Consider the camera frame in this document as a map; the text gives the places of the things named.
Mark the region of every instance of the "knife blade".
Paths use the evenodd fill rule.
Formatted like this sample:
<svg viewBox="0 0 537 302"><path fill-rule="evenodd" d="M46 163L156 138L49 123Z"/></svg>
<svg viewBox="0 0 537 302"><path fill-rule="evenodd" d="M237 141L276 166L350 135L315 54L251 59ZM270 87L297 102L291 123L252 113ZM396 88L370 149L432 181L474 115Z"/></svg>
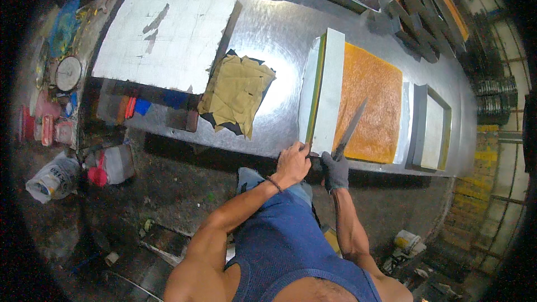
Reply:
<svg viewBox="0 0 537 302"><path fill-rule="evenodd" d="M360 121L360 118L362 118L362 114L364 114L364 110L366 108L367 104L366 97L362 104L356 109L356 112L354 113L354 116L352 116L351 122L348 124L347 129L345 130L345 133L343 133L343 137L339 140L339 143L336 147L336 150L332 152L332 159L334 161L339 161L343 156L343 151L345 150L345 147L347 147L348 142L351 140L351 137L354 133L354 130L358 126L358 122Z"/></svg>

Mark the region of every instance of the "metal tray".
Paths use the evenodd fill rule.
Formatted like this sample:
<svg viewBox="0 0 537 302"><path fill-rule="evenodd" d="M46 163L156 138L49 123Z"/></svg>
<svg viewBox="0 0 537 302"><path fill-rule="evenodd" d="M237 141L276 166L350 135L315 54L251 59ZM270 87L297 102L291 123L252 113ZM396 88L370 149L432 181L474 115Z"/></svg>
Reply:
<svg viewBox="0 0 537 302"><path fill-rule="evenodd" d="M451 107L429 85L414 85L414 115L407 169L445 171Z"/></svg>

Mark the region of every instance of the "bracelet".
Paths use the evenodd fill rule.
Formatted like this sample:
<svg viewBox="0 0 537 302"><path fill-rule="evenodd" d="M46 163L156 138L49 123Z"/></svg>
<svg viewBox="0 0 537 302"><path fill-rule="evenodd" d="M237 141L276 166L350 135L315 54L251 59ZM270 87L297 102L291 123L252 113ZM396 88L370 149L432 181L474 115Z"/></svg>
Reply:
<svg viewBox="0 0 537 302"><path fill-rule="evenodd" d="M272 183L276 188L278 188L278 191L279 192L284 192L280 186L270 177L270 176L267 176L267 181L269 181L270 183Z"/></svg>

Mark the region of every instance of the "hand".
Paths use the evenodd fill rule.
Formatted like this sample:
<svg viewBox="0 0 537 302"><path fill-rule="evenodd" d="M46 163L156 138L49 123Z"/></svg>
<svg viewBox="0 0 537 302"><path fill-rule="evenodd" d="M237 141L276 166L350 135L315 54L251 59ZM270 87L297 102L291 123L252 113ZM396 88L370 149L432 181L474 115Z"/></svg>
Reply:
<svg viewBox="0 0 537 302"><path fill-rule="evenodd" d="M329 194L332 195L332 191L339 188L348 189L348 162L345 157L341 157L341 160L334 161L330 153L323 152L321 156L323 164L328 169L328 175L326 177L325 187Z"/></svg>
<svg viewBox="0 0 537 302"><path fill-rule="evenodd" d="M281 189L287 189L302 181L312 166L310 159L306 158L308 154L309 144L302 144L299 141L283 150L278 159L276 173L271 176L272 180Z"/></svg>

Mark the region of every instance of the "red lid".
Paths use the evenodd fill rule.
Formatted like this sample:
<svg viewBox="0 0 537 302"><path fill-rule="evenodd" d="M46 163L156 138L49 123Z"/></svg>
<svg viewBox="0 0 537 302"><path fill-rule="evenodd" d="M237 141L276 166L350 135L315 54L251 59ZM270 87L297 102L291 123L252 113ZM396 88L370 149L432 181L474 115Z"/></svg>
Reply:
<svg viewBox="0 0 537 302"><path fill-rule="evenodd" d="M99 187L104 187L108 181L105 170L98 167L91 167L88 170L88 179L91 183L98 185Z"/></svg>

